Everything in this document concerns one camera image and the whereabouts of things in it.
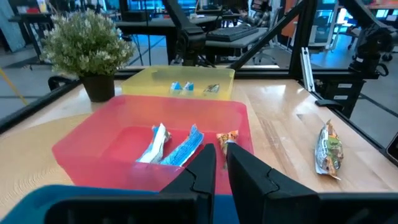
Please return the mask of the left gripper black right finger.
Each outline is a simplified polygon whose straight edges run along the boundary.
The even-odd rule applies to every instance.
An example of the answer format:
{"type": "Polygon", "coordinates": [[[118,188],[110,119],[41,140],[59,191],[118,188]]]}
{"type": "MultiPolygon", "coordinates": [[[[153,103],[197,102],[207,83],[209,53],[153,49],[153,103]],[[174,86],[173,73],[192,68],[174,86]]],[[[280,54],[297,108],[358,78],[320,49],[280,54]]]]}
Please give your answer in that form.
{"type": "Polygon", "coordinates": [[[310,188],[228,144],[229,184],[240,223],[316,223],[319,197],[310,188]]]}

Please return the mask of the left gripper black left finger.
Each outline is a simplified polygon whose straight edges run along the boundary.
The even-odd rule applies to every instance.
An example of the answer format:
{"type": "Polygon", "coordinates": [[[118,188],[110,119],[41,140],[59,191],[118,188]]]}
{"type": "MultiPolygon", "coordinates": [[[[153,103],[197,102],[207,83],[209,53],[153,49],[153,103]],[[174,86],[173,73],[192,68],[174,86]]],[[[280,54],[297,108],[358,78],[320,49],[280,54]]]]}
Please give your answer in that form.
{"type": "Polygon", "coordinates": [[[160,194],[176,195],[178,198],[198,198],[206,208],[212,208],[216,180],[216,150],[214,144],[206,144],[195,158],[160,194]]]}

